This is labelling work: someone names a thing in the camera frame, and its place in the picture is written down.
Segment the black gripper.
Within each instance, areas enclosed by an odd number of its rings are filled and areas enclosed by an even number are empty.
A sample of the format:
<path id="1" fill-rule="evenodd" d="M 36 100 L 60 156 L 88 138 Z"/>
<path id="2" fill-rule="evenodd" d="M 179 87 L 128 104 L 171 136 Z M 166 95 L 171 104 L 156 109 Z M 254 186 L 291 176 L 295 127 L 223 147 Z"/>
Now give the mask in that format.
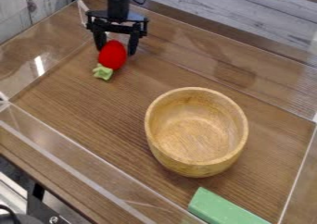
<path id="1" fill-rule="evenodd" d="M 115 19 L 108 16 L 107 10 L 88 10 L 85 16 L 88 17 L 87 29 L 92 32 L 96 49 L 101 50 L 107 42 L 105 32 L 130 34 L 127 54 L 134 56 L 139 37 L 147 35 L 148 18 L 130 11 L 126 19 Z"/>

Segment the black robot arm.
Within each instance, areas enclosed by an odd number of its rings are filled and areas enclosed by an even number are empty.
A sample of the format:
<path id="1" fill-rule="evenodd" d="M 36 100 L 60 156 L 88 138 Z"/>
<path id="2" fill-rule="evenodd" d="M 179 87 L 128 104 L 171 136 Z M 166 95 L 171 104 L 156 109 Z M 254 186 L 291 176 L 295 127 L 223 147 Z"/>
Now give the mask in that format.
<path id="1" fill-rule="evenodd" d="M 146 0 L 108 0 L 105 10 L 88 10 L 85 27 L 92 32 L 97 50 L 107 43 L 107 33 L 120 33 L 128 36 L 127 54 L 136 53 L 139 39 L 147 35 L 148 18 L 130 10 L 130 1 L 143 5 Z"/>

